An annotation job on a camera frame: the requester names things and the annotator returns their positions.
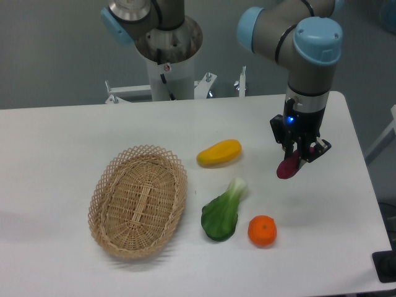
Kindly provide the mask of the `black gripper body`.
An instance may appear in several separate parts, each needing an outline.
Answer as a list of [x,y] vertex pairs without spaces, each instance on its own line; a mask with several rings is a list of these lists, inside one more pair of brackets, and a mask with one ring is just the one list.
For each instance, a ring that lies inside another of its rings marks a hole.
[[285,110],[283,113],[283,125],[285,127],[286,140],[284,144],[288,150],[293,144],[297,145],[300,155],[310,155],[311,145],[320,137],[320,127],[324,116],[324,110],[313,113],[303,113],[295,110]]

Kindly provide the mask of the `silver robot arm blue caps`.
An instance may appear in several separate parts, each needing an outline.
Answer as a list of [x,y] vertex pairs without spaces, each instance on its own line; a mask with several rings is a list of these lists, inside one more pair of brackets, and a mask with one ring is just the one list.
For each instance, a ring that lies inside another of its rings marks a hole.
[[[343,32],[332,20],[341,1],[283,1],[273,9],[252,7],[237,26],[239,44],[288,70],[283,113],[270,121],[285,156],[281,179],[323,156],[331,145],[319,129]],[[135,44],[148,61],[155,101],[194,96],[194,81],[185,65],[202,45],[198,24],[185,13],[183,1],[110,1],[101,11],[108,31],[124,44]]]

